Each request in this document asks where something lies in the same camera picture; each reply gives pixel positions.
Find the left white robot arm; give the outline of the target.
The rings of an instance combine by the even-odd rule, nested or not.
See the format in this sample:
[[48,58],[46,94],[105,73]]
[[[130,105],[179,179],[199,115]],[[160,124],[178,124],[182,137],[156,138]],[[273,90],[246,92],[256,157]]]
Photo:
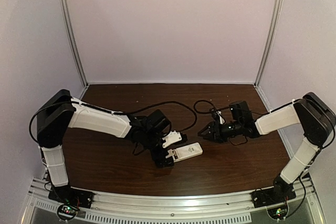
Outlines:
[[160,110],[136,117],[84,103],[72,97],[69,90],[62,89],[32,116],[32,120],[37,122],[34,141],[41,149],[51,183],[56,188],[69,186],[62,151],[62,140],[68,128],[106,133],[141,144],[150,151],[158,168],[174,165],[173,158],[163,146],[163,131],[170,122]]

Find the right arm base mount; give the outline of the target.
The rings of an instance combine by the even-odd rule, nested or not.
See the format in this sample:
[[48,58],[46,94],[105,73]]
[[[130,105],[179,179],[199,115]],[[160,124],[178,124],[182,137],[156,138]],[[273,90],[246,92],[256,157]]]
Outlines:
[[287,182],[280,174],[274,179],[272,187],[266,189],[257,188],[251,193],[254,208],[280,204],[278,207],[267,209],[268,216],[275,221],[287,219],[289,215],[288,200],[295,198],[296,193],[293,190],[293,182]]

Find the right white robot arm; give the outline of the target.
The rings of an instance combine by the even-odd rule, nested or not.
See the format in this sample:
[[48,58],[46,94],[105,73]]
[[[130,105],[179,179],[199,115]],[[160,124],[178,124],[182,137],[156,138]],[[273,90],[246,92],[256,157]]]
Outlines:
[[232,121],[225,122],[222,109],[212,107],[208,113],[209,122],[198,136],[212,142],[224,143],[242,135],[245,138],[258,138],[292,125],[299,124],[303,129],[302,142],[281,173],[274,180],[274,189],[286,192],[302,173],[313,164],[319,153],[335,139],[335,113],[313,92],[292,100],[254,119],[254,113],[246,101],[229,104]]

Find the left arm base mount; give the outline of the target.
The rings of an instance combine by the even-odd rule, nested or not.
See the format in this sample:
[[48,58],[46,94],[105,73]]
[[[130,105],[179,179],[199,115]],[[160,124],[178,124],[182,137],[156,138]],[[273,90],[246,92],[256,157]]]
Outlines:
[[65,223],[73,220],[82,209],[90,209],[94,193],[91,191],[72,188],[70,185],[56,187],[51,181],[51,176],[47,172],[48,199],[54,200],[60,205],[57,207],[56,215]]

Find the white battery cover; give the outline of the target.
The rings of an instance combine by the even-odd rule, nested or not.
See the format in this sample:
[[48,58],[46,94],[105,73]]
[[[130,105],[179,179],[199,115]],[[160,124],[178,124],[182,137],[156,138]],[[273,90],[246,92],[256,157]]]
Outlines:
[[170,149],[167,151],[168,155],[166,159],[172,159],[173,162],[178,162],[180,160],[177,149]]

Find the white remote control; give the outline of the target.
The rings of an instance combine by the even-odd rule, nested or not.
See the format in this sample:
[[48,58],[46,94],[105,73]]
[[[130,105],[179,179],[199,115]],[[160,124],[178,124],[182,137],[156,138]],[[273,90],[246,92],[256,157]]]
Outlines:
[[172,151],[174,162],[184,161],[199,155],[202,155],[203,149],[199,143],[193,143],[186,146],[176,148]]

